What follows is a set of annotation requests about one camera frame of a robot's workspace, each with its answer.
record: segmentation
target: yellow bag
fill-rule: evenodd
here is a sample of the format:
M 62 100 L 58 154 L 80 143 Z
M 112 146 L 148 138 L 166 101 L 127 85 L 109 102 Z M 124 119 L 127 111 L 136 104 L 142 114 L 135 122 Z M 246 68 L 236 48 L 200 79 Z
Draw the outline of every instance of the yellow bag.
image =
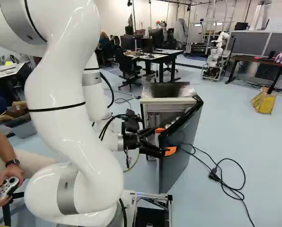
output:
M 261 114 L 271 114 L 275 105 L 276 95 L 268 95 L 268 88 L 262 87 L 260 93 L 251 100 L 256 112 Z

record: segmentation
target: black desk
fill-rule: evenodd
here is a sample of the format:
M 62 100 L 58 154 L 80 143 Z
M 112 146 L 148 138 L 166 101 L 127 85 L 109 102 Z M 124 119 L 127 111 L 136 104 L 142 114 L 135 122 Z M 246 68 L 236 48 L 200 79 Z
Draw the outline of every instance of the black desk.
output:
M 22 90 L 24 90 L 25 82 L 32 70 L 27 63 L 20 63 L 16 68 L 0 72 L 0 88 L 5 98 L 11 102 L 19 101 L 17 98 L 15 86 L 19 81 Z
M 170 58 L 169 55 L 153 53 L 152 54 L 154 56 L 153 58 L 149 58 L 147 56 L 148 54 L 143 55 L 143 56 L 137 56 L 137 55 L 134 55 L 134 54 L 125 54 L 125 55 L 128 56 L 128 57 L 131 57 L 131 58 L 135 58 L 135 59 L 137 59 L 137 61 L 144 61 L 145 65 L 146 65 L 146 74 L 150 73 L 151 63 L 159 64 L 159 82 L 160 83 L 163 82 L 163 80 L 164 80 L 164 63 L 171 61 L 171 58 Z
M 171 57 L 171 82 L 175 82 L 181 78 L 175 78 L 175 61 L 177 59 L 177 56 L 180 54 L 183 54 L 184 51 L 182 50 L 167 50 L 167 49 L 158 49 L 154 50 L 154 53 L 158 54 L 165 54 Z
M 233 77 L 236 65 L 238 62 L 240 61 L 248 61 L 248 62 L 257 62 L 257 63 L 262 63 L 262 64 L 267 64 L 267 65 L 275 65 L 278 66 L 279 70 L 278 73 L 273 81 L 273 84 L 270 86 L 269 90 L 268 90 L 268 94 L 271 94 L 272 91 L 274 90 L 274 87 L 278 81 L 278 78 L 280 77 L 281 73 L 282 73 L 282 64 L 280 63 L 276 63 L 274 61 L 261 61 L 261 60 L 257 60 L 254 58 L 254 56 L 250 56 L 250 55 L 236 55 L 231 57 L 231 60 L 234 60 L 233 63 L 233 67 L 229 76 L 228 81 L 226 82 L 226 84 L 229 84 L 230 82 L 232 82 L 235 78 Z

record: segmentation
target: person's arm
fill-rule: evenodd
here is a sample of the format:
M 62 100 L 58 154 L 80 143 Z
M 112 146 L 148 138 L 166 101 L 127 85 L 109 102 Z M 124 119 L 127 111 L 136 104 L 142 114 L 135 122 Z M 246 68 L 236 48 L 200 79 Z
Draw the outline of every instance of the person's arm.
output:
M 14 149 L 9 142 L 9 140 L 0 132 L 0 157 L 1 159 L 7 163 L 13 159 L 16 159 L 16 154 Z M 19 186 L 23 183 L 24 171 L 21 169 L 19 165 L 10 164 L 8 167 L 2 172 L 0 176 L 0 185 L 2 185 L 3 181 L 9 177 L 15 176 L 20 180 Z
M 0 132 L 0 157 L 7 163 L 16 158 L 16 154 L 9 140 Z

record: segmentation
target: window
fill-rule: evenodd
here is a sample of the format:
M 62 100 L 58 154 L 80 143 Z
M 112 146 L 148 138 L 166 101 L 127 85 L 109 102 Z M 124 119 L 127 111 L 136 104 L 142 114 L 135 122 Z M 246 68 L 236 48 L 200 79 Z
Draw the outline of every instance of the window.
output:
M 222 25 L 222 22 L 217 22 L 216 23 L 216 26 L 221 26 Z

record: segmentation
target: metal frame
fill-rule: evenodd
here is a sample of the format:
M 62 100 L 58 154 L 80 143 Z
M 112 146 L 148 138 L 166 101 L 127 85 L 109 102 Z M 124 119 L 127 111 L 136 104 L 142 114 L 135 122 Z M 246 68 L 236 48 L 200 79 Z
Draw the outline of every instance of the metal frame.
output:
M 195 21 L 195 22 L 191 22 L 191 26 L 189 27 L 189 30 L 188 30 L 188 38 L 187 38 L 187 46 L 186 46 L 186 51 L 185 53 L 191 53 L 191 46 L 192 46 L 192 42 L 191 42 L 191 30 L 192 30 L 192 25 L 193 24 L 197 24 L 197 23 L 205 23 L 205 25 L 202 25 L 203 29 L 202 29 L 202 34 L 203 34 L 203 37 L 202 37 L 202 41 L 205 39 L 205 36 L 208 36 L 208 41 L 207 41 L 207 44 L 206 44 L 206 51 L 205 51 L 205 54 L 208 53 L 208 49 L 209 49 L 209 43 L 210 43 L 210 37 L 213 36 L 215 37 L 217 34 L 216 34 L 216 28 L 217 28 L 217 23 L 223 23 L 222 26 L 224 26 L 224 23 L 230 23 L 230 26 L 232 24 L 233 21 L 220 21 L 219 19 L 217 20 L 207 20 L 207 21 Z M 206 35 L 205 32 L 206 32 L 206 28 L 208 26 L 208 23 L 210 23 L 210 30 L 209 30 L 209 35 Z M 211 34 L 211 30 L 212 30 L 212 27 L 213 27 L 213 23 L 215 23 L 214 25 L 214 34 Z
M 168 211 L 169 227 L 172 227 L 172 195 L 137 192 L 137 202 L 139 200 L 144 200 L 159 208 L 162 208 L 163 210 Z

